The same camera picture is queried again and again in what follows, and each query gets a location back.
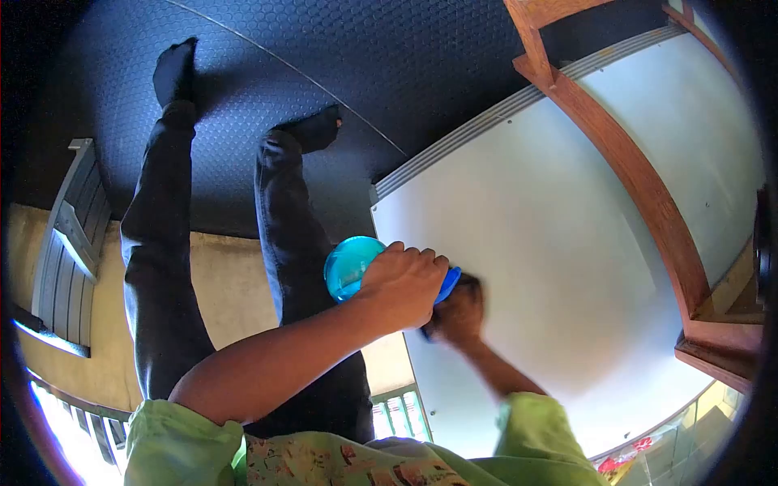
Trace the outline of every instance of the leg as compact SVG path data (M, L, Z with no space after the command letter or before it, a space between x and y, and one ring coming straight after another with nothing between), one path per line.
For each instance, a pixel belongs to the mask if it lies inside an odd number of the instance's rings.
M335 305L322 277L331 244L310 211L302 151L286 131L270 131L262 140L254 178L262 255L281 325ZM331 432L365 443L374 437L372 407L365 362L357 352L246 432L259 438Z
M124 304L145 399L166 399L215 350L189 268L195 105L175 101L152 129L135 197L121 222Z

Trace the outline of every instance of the dark blue mat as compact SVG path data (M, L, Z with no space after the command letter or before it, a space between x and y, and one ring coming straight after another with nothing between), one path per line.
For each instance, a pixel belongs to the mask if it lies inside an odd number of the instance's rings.
M543 29L552 63L663 25L659 2L625 0ZM173 42L199 38L208 112L193 147L192 228L256 236L259 135L345 103L328 150L305 159L314 209L333 240L371 234L368 189L448 131L527 82L502 2L101 0L57 56L33 109L15 199L50 207L72 154L94 137L114 217L131 200L159 115L151 74Z

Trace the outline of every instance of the green shirt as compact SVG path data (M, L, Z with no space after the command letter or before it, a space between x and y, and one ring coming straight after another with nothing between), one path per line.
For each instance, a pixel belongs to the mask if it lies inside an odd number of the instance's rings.
M513 393L498 426L502 436L494 457L466 460L412 439L364 446L325 432L257 439L244 435L237 422L220 427L178 404L147 400L130 418L124 484L607 484L584 456L556 400Z

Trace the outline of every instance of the person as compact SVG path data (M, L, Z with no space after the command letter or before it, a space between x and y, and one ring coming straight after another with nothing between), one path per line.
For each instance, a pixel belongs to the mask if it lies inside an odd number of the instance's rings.
M360 349L430 321L448 260L394 242L366 269L362 288L335 305L321 277L331 244L310 211L302 155L335 140L337 107L261 140L255 201L279 327L213 348L189 268L195 46L191 38L159 56L153 84L162 117L121 222L144 398L130 419L124 483L606 484L562 407L484 344L479 285L456 287L435 308L431 335L504 400L495 456L468 461L431 443L373 440Z

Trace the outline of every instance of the black sock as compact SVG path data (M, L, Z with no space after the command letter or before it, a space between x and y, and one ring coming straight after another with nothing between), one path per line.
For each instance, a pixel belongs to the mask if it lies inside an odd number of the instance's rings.
M331 105L302 120L289 121L273 128L292 135L303 148L303 153L326 149L338 136L338 105Z

